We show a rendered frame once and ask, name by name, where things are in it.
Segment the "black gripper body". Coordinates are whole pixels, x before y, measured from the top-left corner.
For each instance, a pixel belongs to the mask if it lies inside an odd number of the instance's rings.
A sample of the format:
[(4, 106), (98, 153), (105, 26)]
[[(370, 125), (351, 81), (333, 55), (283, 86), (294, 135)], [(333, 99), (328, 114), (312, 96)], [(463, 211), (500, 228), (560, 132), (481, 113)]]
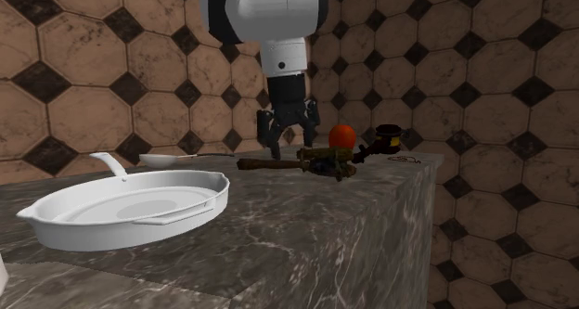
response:
[(305, 75), (268, 77), (267, 87), (274, 117), (278, 122), (304, 122)]

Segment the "orange round fruit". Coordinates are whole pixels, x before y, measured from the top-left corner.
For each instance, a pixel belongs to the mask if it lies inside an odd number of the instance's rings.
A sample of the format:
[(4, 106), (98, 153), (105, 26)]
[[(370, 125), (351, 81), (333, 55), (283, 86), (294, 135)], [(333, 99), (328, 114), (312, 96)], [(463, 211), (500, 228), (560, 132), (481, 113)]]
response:
[(356, 133), (350, 125), (335, 125), (328, 134), (328, 145), (331, 148), (353, 149), (356, 142)]

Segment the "white oval pan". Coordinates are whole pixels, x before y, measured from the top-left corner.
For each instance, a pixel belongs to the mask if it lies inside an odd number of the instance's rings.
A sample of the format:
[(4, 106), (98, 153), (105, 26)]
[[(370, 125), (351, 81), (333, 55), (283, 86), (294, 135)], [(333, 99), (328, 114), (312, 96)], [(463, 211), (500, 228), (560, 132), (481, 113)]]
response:
[(61, 251), (110, 251), (174, 237), (210, 222), (228, 201), (221, 172), (161, 170), (129, 174), (107, 152), (112, 177), (50, 193), (17, 217), (38, 241)]

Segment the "black and yellow figure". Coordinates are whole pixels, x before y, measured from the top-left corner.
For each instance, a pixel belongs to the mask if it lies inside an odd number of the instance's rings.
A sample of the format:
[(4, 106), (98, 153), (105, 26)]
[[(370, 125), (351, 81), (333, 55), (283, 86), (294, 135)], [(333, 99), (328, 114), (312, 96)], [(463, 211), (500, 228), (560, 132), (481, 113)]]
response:
[(392, 155), (401, 150), (401, 138), (409, 137), (409, 131), (395, 124), (382, 124), (376, 128), (375, 140), (368, 147), (360, 145), (352, 163), (364, 163), (370, 155)]

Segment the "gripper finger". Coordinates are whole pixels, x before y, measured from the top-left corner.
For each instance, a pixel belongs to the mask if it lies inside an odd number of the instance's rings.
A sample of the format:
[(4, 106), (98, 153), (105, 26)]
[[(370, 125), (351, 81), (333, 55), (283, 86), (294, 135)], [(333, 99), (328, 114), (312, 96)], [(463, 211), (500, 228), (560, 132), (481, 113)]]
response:
[(277, 123), (274, 112), (259, 109), (256, 112), (257, 140), (260, 144), (270, 149), (274, 160), (281, 158), (278, 140), (283, 128)]
[(320, 117), (317, 102), (315, 100), (307, 99), (303, 104), (304, 112), (300, 122), (303, 133), (303, 143), (306, 147), (311, 147), (315, 137), (317, 136), (315, 129), (320, 124)]

